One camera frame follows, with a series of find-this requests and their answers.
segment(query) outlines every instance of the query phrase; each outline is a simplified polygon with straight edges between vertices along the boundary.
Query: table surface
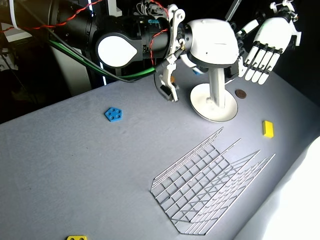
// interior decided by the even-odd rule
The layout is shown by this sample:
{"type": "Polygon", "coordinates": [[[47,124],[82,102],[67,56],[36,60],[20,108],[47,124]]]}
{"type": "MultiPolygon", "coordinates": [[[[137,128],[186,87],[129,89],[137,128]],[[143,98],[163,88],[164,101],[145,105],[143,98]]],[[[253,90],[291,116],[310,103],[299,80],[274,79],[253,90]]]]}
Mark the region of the table surface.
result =
{"type": "Polygon", "coordinates": [[[225,123],[195,113],[190,92],[208,76],[182,64],[179,101],[159,95],[153,77],[116,82],[0,125],[1,239],[229,240],[239,232],[319,133],[320,109],[275,73],[266,84],[236,79],[246,91],[225,123]],[[109,107],[123,119],[109,122],[109,107]],[[275,137],[263,137],[262,121],[275,137]],[[179,234],[149,192],[152,180],[212,133],[231,161],[261,150],[275,158],[206,236],[179,234]]]}

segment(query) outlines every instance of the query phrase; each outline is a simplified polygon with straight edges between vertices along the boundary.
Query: brown round object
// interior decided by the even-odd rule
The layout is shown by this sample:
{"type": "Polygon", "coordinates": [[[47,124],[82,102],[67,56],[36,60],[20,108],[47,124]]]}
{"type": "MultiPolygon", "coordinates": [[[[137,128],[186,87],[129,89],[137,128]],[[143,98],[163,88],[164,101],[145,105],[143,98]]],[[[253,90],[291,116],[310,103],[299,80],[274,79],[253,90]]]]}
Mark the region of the brown round object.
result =
{"type": "Polygon", "coordinates": [[[235,90],[235,95],[240,99],[245,99],[247,96],[246,92],[241,89],[235,90]]]}

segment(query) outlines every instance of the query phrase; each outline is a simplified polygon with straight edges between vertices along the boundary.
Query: yellow toy brick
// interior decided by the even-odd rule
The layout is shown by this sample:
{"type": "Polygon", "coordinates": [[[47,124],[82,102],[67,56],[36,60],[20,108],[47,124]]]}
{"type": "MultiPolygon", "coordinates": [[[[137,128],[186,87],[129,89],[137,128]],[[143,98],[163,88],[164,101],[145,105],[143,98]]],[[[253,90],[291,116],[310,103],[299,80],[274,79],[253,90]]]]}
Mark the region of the yellow toy brick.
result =
{"type": "Polygon", "coordinates": [[[87,240],[86,236],[68,236],[66,240],[87,240]]]}
{"type": "Polygon", "coordinates": [[[263,136],[267,138],[274,137],[274,124],[270,121],[263,121],[263,136]]]}

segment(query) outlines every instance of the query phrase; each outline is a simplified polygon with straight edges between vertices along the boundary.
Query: white round base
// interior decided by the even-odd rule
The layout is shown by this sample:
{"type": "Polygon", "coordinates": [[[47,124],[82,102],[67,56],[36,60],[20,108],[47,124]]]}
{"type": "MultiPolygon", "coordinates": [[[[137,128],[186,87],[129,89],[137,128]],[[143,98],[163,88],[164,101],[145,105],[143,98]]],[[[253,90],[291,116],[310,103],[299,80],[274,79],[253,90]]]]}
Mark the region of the white round base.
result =
{"type": "Polygon", "coordinates": [[[225,106],[218,107],[210,99],[210,85],[203,83],[195,86],[190,95],[194,110],[203,118],[212,122],[226,122],[233,119],[238,112],[238,104],[234,96],[225,90],[225,106]]]}

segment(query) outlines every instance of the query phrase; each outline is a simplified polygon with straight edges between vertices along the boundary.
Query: dark background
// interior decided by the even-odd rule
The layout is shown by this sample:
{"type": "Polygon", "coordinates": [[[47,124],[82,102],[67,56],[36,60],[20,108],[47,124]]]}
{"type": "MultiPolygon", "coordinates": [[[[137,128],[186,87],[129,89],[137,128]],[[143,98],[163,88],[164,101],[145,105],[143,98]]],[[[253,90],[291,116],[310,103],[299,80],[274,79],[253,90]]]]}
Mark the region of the dark background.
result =
{"type": "MultiPolygon", "coordinates": [[[[123,15],[133,12],[137,0],[117,0],[123,15]]],[[[186,14],[185,22],[201,18],[224,19],[233,0],[215,1],[185,1],[160,0],[162,5],[176,4],[186,14]]],[[[243,0],[232,21],[240,29],[255,18],[257,11],[263,11],[272,16],[269,4],[272,0],[243,0]]],[[[287,49],[280,57],[274,71],[295,87],[302,94],[320,106],[320,82],[317,67],[320,55],[320,34],[318,11],[320,1],[295,0],[294,2],[299,21],[296,29],[302,31],[301,44],[295,50],[287,49]]],[[[105,4],[101,4],[99,11],[104,12],[105,4]]],[[[256,32],[246,40],[245,47],[249,51],[256,32]]],[[[6,43],[0,39],[0,48],[6,43]]],[[[0,72],[0,123],[22,116],[39,108],[65,100],[71,95],[64,82],[59,66],[51,49],[36,38],[21,40],[11,46],[16,50],[18,71],[15,71],[29,95],[22,89],[20,83],[9,70],[0,72]]],[[[97,87],[97,81],[91,79],[97,87]]]]}

